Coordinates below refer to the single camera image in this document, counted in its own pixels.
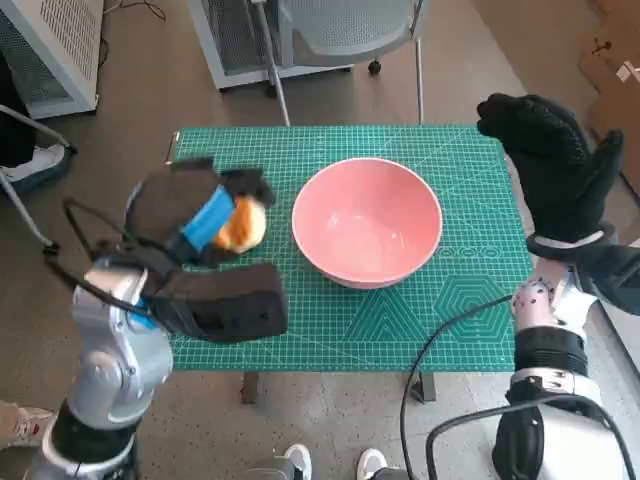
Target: chair wheel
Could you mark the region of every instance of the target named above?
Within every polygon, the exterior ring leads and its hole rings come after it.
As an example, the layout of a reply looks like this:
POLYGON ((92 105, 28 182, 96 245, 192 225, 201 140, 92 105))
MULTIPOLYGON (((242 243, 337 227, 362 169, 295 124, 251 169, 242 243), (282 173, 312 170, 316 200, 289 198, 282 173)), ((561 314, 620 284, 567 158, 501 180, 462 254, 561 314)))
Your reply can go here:
POLYGON ((269 98, 278 98, 278 90, 275 85, 268 85, 267 88, 264 89, 264 94, 269 98))
POLYGON ((380 73, 380 70, 382 70, 382 64, 379 61, 374 60, 369 64, 368 68, 369 68, 369 74, 376 76, 380 73))

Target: pink bowl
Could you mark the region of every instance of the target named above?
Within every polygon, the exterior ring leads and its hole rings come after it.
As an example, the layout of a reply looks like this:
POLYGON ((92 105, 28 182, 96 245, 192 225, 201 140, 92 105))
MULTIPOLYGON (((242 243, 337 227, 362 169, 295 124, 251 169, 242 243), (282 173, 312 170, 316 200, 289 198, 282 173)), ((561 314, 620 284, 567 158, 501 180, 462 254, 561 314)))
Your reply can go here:
POLYGON ((380 158, 352 158, 315 174, 293 206, 293 236, 327 277, 352 288, 393 285, 435 252, 442 212, 418 175, 380 158))

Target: person's foot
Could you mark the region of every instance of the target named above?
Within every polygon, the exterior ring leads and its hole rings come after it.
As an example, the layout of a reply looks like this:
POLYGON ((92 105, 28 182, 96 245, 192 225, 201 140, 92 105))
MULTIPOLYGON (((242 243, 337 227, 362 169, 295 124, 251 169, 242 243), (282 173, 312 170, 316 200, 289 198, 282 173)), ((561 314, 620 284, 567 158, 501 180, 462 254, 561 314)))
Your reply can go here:
POLYGON ((311 453, 307 447, 296 443, 287 448, 284 456, 302 472, 303 480, 311 480, 311 453))
POLYGON ((17 167, 0 166, 16 191, 24 191, 63 173, 68 164, 65 148, 52 145, 49 148, 35 147, 30 161, 17 167))
POLYGON ((369 448, 362 452, 358 460, 356 480, 369 480, 380 469, 387 466, 387 460, 380 450, 369 448))
POLYGON ((25 408, 11 404, 3 404, 2 407, 12 410, 11 416, 14 418, 9 421, 7 416, 5 419, 5 423, 10 425, 11 430, 7 432, 6 438, 5 435, 2 435, 3 441, 0 449, 40 446, 44 432, 54 421, 55 414, 41 408, 25 408))

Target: table leg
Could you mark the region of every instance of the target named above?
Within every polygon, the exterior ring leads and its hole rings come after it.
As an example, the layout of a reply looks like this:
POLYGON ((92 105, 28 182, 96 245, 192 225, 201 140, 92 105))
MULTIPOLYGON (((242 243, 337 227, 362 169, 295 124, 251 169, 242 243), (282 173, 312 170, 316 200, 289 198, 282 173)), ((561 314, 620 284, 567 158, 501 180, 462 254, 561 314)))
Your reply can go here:
POLYGON ((436 383, 433 373, 418 373, 418 380, 411 385, 411 396, 420 403, 436 401, 436 383))
POLYGON ((253 405, 258 400, 258 372, 244 372, 242 377, 242 403, 253 405))

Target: gray chair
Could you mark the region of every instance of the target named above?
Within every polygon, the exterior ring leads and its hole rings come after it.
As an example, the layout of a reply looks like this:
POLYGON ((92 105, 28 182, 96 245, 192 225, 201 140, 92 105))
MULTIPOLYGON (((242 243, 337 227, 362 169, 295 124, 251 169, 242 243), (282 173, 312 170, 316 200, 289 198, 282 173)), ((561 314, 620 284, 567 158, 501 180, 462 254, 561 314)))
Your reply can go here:
POLYGON ((270 80, 276 87, 285 124, 287 104, 274 55, 292 52, 282 64, 332 67, 377 59, 413 41, 419 122, 424 122, 420 32, 427 0, 270 0, 278 1, 278 25, 270 25, 266 0, 251 0, 265 41, 270 80))
MULTIPOLYGON (((50 137, 53 137, 58 143, 60 143, 67 150, 67 154, 75 153, 75 147, 71 145, 66 138, 64 138, 61 134, 59 134, 55 130, 50 129, 46 125, 36 122, 35 120, 30 119, 29 117, 25 117, 21 113, 16 112, 15 110, 12 110, 5 105, 0 105, 0 115, 3 115, 3 114, 9 115, 10 117, 15 118, 16 120, 22 123, 25 123, 30 127, 33 127, 36 130, 39 130, 49 135, 50 137)), ((4 174, 2 169, 0 169, 0 185, 2 185, 2 188, 7 193, 7 196, 9 197, 13 205, 18 210, 18 213, 20 213, 20 216, 22 217, 24 222, 27 224, 27 227, 29 228, 33 236, 36 238, 36 240, 38 240, 43 247, 53 248, 55 246, 55 243, 49 240, 47 237, 45 237, 42 234, 42 232, 36 225, 36 222, 33 220, 31 215, 29 214, 29 211, 24 206, 24 203, 22 203, 22 200, 20 200, 20 197, 16 193, 15 189, 11 185, 11 182, 9 181, 7 176, 4 174)))

